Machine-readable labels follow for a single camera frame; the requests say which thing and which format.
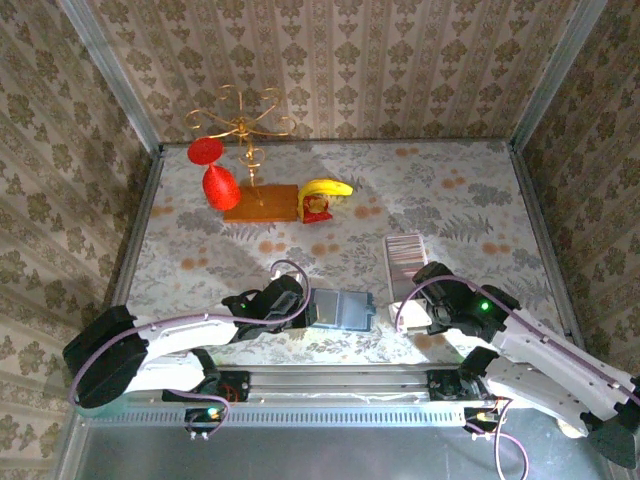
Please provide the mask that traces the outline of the blue card holder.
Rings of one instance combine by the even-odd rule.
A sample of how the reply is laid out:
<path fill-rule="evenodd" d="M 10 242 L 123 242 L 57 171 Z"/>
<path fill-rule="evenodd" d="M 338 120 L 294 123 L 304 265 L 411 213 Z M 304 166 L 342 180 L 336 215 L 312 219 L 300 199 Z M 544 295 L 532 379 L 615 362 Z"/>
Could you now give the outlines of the blue card holder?
<path fill-rule="evenodd" d="M 317 288 L 311 291 L 312 327 L 370 332 L 376 308 L 369 292 Z"/>

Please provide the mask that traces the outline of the grey metal shelf plate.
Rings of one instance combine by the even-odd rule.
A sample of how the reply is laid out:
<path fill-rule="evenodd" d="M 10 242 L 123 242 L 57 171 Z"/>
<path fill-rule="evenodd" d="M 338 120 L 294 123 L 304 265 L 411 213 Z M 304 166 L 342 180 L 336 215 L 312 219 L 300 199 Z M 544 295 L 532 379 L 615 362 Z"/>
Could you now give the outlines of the grey metal shelf plate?
<path fill-rule="evenodd" d="M 91 428 L 54 480 L 498 480 L 493 445 L 461 428 Z"/>

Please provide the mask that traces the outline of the red yellow snack bag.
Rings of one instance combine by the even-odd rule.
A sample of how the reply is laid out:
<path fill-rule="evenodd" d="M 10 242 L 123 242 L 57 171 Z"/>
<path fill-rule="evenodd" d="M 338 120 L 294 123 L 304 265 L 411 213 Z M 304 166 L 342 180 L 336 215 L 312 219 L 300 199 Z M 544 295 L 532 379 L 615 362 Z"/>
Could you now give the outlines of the red yellow snack bag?
<path fill-rule="evenodd" d="M 302 200 L 302 222 L 312 224 L 329 221 L 333 215 L 329 212 L 329 201 L 319 195 L 308 195 Z"/>

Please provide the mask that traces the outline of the aluminium mounting rail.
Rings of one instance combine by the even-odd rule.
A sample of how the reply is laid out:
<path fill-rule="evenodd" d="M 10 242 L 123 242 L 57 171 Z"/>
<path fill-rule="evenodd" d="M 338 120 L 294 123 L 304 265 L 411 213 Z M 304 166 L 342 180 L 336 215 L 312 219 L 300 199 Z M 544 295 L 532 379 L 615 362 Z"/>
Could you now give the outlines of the aluminium mounting rail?
<path fill-rule="evenodd" d="M 220 366 L 248 371 L 250 393 L 241 405 L 409 405 L 432 401 L 428 370 L 460 369 L 448 364 Z"/>

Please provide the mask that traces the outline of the white plastic basket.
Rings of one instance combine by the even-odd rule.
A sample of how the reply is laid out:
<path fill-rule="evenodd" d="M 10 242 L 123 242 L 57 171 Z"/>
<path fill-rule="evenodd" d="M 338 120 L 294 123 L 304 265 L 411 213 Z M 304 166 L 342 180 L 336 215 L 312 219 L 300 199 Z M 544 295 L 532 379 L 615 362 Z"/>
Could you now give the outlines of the white plastic basket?
<path fill-rule="evenodd" d="M 419 233 L 391 234 L 383 239 L 383 253 L 390 294 L 388 305 L 391 323 L 402 334 L 426 332 L 432 324 L 426 312 L 426 300 L 416 294 L 402 309 L 396 319 L 402 302 L 415 287 L 414 275 L 428 263 L 422 236 Z"/>

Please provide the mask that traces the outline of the aluminium table edge rail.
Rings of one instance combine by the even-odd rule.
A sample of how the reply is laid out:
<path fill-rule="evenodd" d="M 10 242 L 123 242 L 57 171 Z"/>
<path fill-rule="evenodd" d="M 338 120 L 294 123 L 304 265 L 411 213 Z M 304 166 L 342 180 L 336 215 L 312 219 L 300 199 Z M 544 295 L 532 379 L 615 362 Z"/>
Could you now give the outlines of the aluminium table edge rail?
<path fill-rule="evenodd" d="M 547 274 L 550 290 L 554 296 L 564 336 L 579 348 L 584 349 L 586 344 L 571 303 L 566 283 L 562 276 L 561 268 L 526 162 L 522 155 L 510 143 L 507 144 L 507 147 L 530 219 L 531 228 L 538 245 L 541 260 Z"/>
<path fill-rule="evenodd" d="M 164 166 L 164 146 L 159 145 L 158 151 L 151 155 L 149 171 L 145 179 L 144 189 L 140 195 L 135 216 L 131 219 L 127 236 L 120 248 L 119 262 L 112 274 L 112 286 L 105 295 L 105 305 L 122 305 L 127 302 L 131 289 L 136 265 L 142 248 L 146 228 L 151 216 L 154 198 L 159 186 Z"/>

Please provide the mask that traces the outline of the red wine glass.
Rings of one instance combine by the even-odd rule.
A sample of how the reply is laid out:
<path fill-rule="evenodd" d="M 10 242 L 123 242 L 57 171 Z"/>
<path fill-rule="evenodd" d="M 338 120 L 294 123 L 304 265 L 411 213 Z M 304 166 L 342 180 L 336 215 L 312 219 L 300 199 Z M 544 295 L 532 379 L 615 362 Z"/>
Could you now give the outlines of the red wine glass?
<path fill-rule="evenodd" d="M 233 209 L 241 199 L 239 186 L 231 172 L 216 162 L 224 154 L 224 145 L 218 138 L 202 137 L 188 148 L 189 160 L 206 166 L 202 188 L 209 205 L 219 211 Z"/>

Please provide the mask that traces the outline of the stack of credit cards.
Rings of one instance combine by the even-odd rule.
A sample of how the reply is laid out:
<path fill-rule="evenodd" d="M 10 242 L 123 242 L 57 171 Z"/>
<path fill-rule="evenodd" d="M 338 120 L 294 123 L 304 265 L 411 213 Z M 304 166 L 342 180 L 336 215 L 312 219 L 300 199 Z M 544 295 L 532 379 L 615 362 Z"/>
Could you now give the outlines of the stack of credit cards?
<path fill-rule="evenodd" d="M 385 238 L 384 245 L 392 280 L 411 279 L 427 263 L 420 234 L 390 235 Z"/>

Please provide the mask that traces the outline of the small circuit board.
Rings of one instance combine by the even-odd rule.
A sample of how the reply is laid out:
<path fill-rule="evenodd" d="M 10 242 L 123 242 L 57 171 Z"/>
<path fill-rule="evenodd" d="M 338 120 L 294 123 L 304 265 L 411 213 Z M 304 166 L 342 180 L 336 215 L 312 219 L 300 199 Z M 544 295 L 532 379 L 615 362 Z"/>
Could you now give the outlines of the small circuit board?
<path fill-rule="evenodd" d="M 465 408 L 463 429 L 474 439 L 492 440 L 498 432 L 498 423 L 504 409 L 500 406 L 493 408 Z"/>
<path fill-rule="evenodd" d="M 225 417 L 225 410 L 217 407 L 187 409 L 184 417 L 185 430 L 192 441 L 207 441 L 217 432 Z"/>

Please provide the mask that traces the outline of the aluminium frame post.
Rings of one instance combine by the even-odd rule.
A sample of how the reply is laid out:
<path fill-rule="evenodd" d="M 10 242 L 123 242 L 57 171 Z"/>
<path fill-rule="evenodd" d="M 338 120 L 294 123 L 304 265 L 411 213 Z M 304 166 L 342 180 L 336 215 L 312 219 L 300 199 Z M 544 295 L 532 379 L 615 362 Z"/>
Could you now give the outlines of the aluminium frame post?
<path fill-rule="evenodd" d="M 91 11 L 88 0 L 59 0 L 59 3 L 138 139 L 151 156 L 159 157 L 162 142 L 126 74 L 124 65 L 116 55 L 115 47 L 109 43 L 105 30 Z"/>
<path fill-rule="evenodd" d="M 510 140 L 510 145 L 514 151 L 522 152 L 535 132 L 577 55 L 605 9 L 606 3 L 607 0 L 578 0 L 577 7 L 553 50 L 547 67 L 515 127 Z"/>

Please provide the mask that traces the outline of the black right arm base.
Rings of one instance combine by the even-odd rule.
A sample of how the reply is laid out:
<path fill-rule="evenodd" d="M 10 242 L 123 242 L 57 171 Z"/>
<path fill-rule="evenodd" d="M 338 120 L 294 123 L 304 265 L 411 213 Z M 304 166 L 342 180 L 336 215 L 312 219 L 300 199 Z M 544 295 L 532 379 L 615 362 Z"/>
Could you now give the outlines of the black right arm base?
<path fill-rule="evenodd" d="M 426 375 L 426 385 L 432 401 L 472 401 L 494 398 L 481 378 L 466 370 L 428 370 Z"/>

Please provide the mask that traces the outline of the yellow banana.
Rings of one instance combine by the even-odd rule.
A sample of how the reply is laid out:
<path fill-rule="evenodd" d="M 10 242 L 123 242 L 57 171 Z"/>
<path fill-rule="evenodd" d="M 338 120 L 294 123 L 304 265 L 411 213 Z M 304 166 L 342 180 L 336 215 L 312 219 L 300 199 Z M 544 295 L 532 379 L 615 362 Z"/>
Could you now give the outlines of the yellow banana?
<path fill-rule="evenodd" d="M 304 199 L 315 194 L 329 196 L 350 196 L 353 194 L 354 188 L 342 181 L 323 178 L 314 179 L 304 185 L 298 192 L 298 209 L 303 209 Z"/>

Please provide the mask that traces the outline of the floral tablecloth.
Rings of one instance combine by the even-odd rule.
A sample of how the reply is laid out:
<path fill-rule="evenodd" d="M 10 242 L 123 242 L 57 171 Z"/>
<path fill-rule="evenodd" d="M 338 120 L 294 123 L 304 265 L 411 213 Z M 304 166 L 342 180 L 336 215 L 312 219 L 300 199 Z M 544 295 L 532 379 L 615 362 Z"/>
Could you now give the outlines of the floral tablecloth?
<path fill-rule="evenodd" d="M 270 265 L 286 258 L 316 288 L 370 293 L 371 329 L 267 334 L 213 348 L 218 364 L 454 363 L 474 339 L 455 330 L 407 337 L 389 316 L 385 240 L 417 234 L 429 259 L 506 291 L 547 327 L 565 332 L 563 305 L 503 142 L 301 142 L 265 152 L 263 184 L 334 178 L 353 193 L 330 201 L 325 222 L 228 224 L 204 197 L 203 168 L 184 148 L 167 147 L 141 223 L 126 298 L 132 313 L 163 319 L 219 311 L 224 297 L 263 288 Z"/>

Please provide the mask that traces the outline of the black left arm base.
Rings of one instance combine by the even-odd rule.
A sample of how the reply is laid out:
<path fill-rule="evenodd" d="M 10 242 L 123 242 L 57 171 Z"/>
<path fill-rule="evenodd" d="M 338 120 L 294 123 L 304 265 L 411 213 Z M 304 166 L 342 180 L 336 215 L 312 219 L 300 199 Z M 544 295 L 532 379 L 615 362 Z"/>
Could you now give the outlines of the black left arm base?
<path fill-rule="evenodd" d="M 191 388 L 171 388 L 162 392 L 164 402 L 213 402 L 219 397 L 229 403 L 246 402 L 250 393 L 248 371 L 206 371 L 204 379 Z"/>

